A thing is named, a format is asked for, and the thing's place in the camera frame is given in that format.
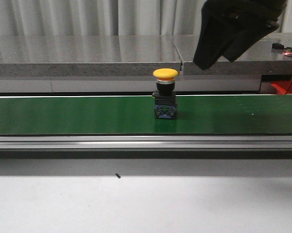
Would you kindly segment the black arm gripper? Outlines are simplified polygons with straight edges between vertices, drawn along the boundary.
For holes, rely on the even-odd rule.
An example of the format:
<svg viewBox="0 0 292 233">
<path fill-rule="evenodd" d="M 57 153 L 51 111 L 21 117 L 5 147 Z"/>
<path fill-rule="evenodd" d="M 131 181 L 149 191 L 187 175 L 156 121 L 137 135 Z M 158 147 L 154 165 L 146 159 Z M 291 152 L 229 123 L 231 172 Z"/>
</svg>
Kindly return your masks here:
<svg viewBox="0 0 292 233">
<path fill-rule="evenodd" d="M 202 70 L 223 56 L 237 60 L 256 42 L 279 28 L 286 0 L 207 0 L 193 62 Z M 245 29 L 240 20 L 256 21 Z"/>
</svg>

